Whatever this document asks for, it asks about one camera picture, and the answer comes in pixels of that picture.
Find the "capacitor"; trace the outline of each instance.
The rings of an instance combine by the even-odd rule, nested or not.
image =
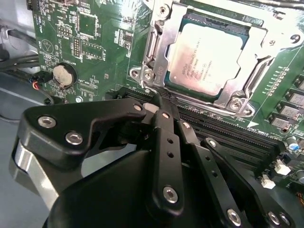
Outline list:
[[[297,143],[296,138],[294,136],[287,137],[286,143],[287,143],[288,148],[292,151],[297,151],[300,149],[300,146]]]
[[[298,170],[296,172],[296,177],[301,184],[304,184],[304,170]]]
[[[59,63],[53,69],[53,78],[59,87],[68,89],[77,81],[77,73],[70,64]]]

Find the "silver metal frame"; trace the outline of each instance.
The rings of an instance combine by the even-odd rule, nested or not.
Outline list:
[[[280,12],[270,12],[229,0],[195,1],[261,19],[264,23],[261,27],[257,27],[251,23],[172,0],[144,0],[143,2],[153,10],[150,30],[142,66],[132,68],[130,76],[140,83],[142,88],[154,92],[156,92],[155,88],[165,88],[164,80],[170,65],[166,51],[169,45],[176,42],[181,21],[188,9],[237,23],[248,28],[249,38],[237,60],[240,70],[235,78],[226,82],[219,98],[210,103],[175,91],[171,92],[182,102],[194,107],[226,116],[251,117],[254,115],[255,109],[249,101],[270,65],[282,49],[302,44],[304,34],[298,28],[290,27],[288,20],[283,19]],[[294,34],[301,37],[296,44],[290,40]]]
[[[14,161],[30,177],[49,210],[65,188],[82,179],[81,167],[73,171],[58,171],[27,150],[21,142],[17,145]]]

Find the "black cable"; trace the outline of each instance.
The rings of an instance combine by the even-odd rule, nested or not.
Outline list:
[[[11,58],[9,60],[0,62],[0,68],[6,68],[6,67],[14,65],[16,63],[24,63],[24,62],[38,61],[38,60],[39,60],[38,55],[30,55],[30,56],[22,56],[22,57],[17,57],[17,58]]]
[[[46,91],[44,91],[43,89],[39,89],[37,91],[40,92],[41,94],[43,94],[44,96],[46,96],[50,100],[50,105],[53,105],[55,103],[52,96],[50,94],[48,94]]]
[[[3,72],[9,76],[12,76],[16,79],[18,79],[19,81],[25,82],[26,84],[30,84],[29,83],[29,76],[30,74],[22,72],[20,70],[1,70],[0,72]],[[46,91],[39,89],[37,90],[38,92],[40,92],[41,94],[43,94],[46,98],[48,98],[50,100],[50,105],[54,105],[55,101],[52,98],[52,96],[50,94],[48,94]],[[14,120],[14,119],[9,119],[7,117],[4,117],[0,114],[0,120],[3,120],[5,122],[11,123],[11,124],[18,124],[20,122],[20,120]]]
[[[18,31],[16,29],[8,30],[8,35],[12,36],[12,37],[15,37],[15,38],[18,38],[18,39],[22,39],[25,42],[27,42],[28,44],[30,44],[31,46],[35,47],[35,48],[38,47],[35,38],[29,36],[28,34],[20,32],[20,31]]]
[[[25,62],[25,63],[16,63],[11,66],[6,66],[1,68],[0,71],[3,70],[14,70],[14,69],[19,69],[19,68],[32,68],[32,67],[38,67],[40,66],[39,61],[31,61],[31,62]]]
[[[268,6],[279,8],[290,8],[296,10],[304,10],[304,3],[296,1],[284,1],[284,0],[233,0],[239,2],[260,3]]]

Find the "white connector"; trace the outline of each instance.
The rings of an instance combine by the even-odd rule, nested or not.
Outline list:
[[[262,186],[266,189],[273,189],[276,186],[276,184],[272,180],[270,180],[266,174],[263,174],[261,183]]]
[[[291,172],[290,168],[286,166],[281,160],[278,159],[276,160],[276,162],[277,162],[275,164],[276,173],[286,176]]]

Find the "chip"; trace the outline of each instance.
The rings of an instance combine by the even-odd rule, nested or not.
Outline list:
[[[289,124],[288,120],[283,120],[280,119],[278,117],[273,118],[273,120],[271,121],[271,125],[276,126],[278,128],[286,128]]]
[[[170,48],[169,80],[189,90],[216,96],[227,80],[236,77],[242,46],[243,40],[238,36],[188,23]]]
[[[280,111],[280,114],[291,117],[291,118],[294,118],[298,113],[299,113],[298,109],[292,108],[292,107],[289,107],[286,105]]]
[[[304,95],[294,93],[291,95],[289,102],[296,105],[304,106]]]
[[[80,34],[94,38],[96,36],[96,18],[93,15],[80,13],[78,16]]]

